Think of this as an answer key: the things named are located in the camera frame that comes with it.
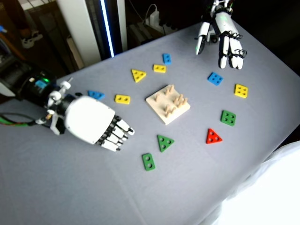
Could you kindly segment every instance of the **triangle block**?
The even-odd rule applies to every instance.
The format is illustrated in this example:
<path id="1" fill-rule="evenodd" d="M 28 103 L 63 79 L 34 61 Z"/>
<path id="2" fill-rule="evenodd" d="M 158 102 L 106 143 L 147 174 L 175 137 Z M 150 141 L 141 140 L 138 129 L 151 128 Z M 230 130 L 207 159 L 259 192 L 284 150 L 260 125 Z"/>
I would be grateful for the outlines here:
<path id="1" fill-rule="evenodd" d="M 133 78 L 134 78 L 134 80 L 135 80 L 136 83 L 138 83 L 139 81 L 141 81 L 147 75 L 146 72 L 139 71 L 139 70 L 136 70 L 136 69 L 132 69 L 131 72 L 132 72 Z"/>
<path id="2" fill-rule="evenodd" d="M 102 92 L 97 92 L 93 90 L 88 90 L 88 95 L 94 99 L 101 100 L 105 97 L 105 94 Z"/>
<path id="3" fill-rule="evenodd" d="M 164 152 L 175 142 L 173 139 L 162 135 L 157 135 L 157 137 L 158 137 L 158 144 L 161 152 Z"/>
<path id="4" fill-rule="evenodd" d="M 207 133 L 206 143 L 213 144 L 221 141 L 223 141 L 223 139 L 219 135 L 217 135 L 216 132 L 214 132 L 212 129 L 209 128 Z"/>

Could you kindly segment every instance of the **shoe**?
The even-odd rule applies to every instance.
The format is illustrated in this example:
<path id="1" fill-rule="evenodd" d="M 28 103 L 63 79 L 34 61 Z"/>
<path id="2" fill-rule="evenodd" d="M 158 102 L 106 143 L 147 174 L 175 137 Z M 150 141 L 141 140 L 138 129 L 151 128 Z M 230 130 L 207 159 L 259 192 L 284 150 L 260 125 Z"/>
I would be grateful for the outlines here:
<path id="1" fill-rule="evenodd" d="M 43 35 L 39 33 L 38 30 L 31 32 L 31 38 L 22 38 L 22 46 L 23 48 L 32 48 L 34 46 L 34 42 L 43 38 Z"/>

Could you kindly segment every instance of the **table surface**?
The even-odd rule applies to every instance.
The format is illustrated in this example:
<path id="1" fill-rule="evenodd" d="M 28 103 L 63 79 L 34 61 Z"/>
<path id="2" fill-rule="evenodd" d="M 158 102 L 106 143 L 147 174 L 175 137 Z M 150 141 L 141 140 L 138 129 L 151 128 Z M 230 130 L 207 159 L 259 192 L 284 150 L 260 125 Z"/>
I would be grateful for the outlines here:
<path id="1" fill-rule="evenodd" d="M 114 153 L 69 132 L 44 127 L 0 127 L 0 224 L 10 225 L 196 225 L 300 124 L 300 78 L 237 25 L 248 51 L 242 70 L 218 68 L 218 44 L 195 56 L 199 24 L 72 74 L 69 93 L 97 90 L 136 131 Z M 172 56 L 166 74 L 152 71 L 162 54 Z M 147 72 L 135 83 L 131 69 Z M 207 81 L 223 76 L 219 86 Z M 234 95 L 235 84 L 248 98 Z M 191 109 L 164 125 L 145 102 L 174 84 Z M 131 96 L 130 105 L 114 102 Z M 234 127 L 222 110 L 237 115 Z M 41 116 L 43 109 L 16 100 L 0 112 Z M 223 141 L 206 144 L 208 128 Z M 157 135 L 175 140 L 159 151 Z M 156 169 L 145 171 L 142 154 Z"/>

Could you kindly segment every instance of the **white robotic hand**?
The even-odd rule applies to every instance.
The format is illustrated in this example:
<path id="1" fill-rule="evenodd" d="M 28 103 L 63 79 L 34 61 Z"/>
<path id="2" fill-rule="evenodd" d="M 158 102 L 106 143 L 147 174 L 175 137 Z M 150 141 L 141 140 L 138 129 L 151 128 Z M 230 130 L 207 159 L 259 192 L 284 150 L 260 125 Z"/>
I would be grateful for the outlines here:
<path id="1" fill-rule="evenodd" d="M 71 87 L 71 80 L 63 81 L 59 90 L 49 94 L 47 112 L 52 116 L 50 129 L 60 135 L 67 128 L 87 143 L 99 144 L 111 151 L 120 150 L 128 135 L 133 135 L 135 131 L 100 101 L 88 96 L 65 96 L 66 90 Z"/>
<path id="2" fill-rule="evenodd" d="M 200 54 L 205 46 L 205 41 L 210 39 L 210 26 L 212 25 L 215 33 L 220 37 L 220 68 L 225 68 L 227 58 L 233 68 L 242 69 L 244 58 L 247 51 L 241 46 L 239 34 L 232 19 L 231 5 L 228 6 L 229 0 L 214 0 L 211 11 L 202 19 L 203 23 L 198 34 L 198 43 L 196 47 L 196 55 Z"/>

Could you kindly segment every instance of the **robotic arm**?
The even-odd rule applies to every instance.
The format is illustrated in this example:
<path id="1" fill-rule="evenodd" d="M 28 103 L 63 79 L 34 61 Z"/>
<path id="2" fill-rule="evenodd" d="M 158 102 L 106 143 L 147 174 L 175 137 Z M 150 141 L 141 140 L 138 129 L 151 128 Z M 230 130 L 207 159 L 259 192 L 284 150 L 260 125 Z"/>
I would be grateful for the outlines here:
<path id="1" fill-rule="evenodd" d="M 50 129 L 63 134 L 65 128 L 77 138 L 98 144 L 111 151 L 120 146 L 135 131 L 115 111 L 88 96 L 74 97 L 66 94 L 72 78 L 60 86 L 47 71 L 22 62 L 14 57 L 0 42 L 0 94 L 26 99 L 46 109 L 46 116 L 35 124 L 45 124 L 52 119 Z"/>
<path id="2" fill-rule="evenodd" d="M 225 68 L 227 58 L 233 68 L 242 69 L 247 51 L 241 46 L 239 34 L 232 19 L 232 8 L 230 0 L 214 0 L 211 10 L 202 17 L 202 25 L 198 34 L 196 55 L 200 54 L 205 46 L 206 39 L 209 39 L 209 29 L 212 25 L 215 33 L 220 37 L 220 68 Z"/>

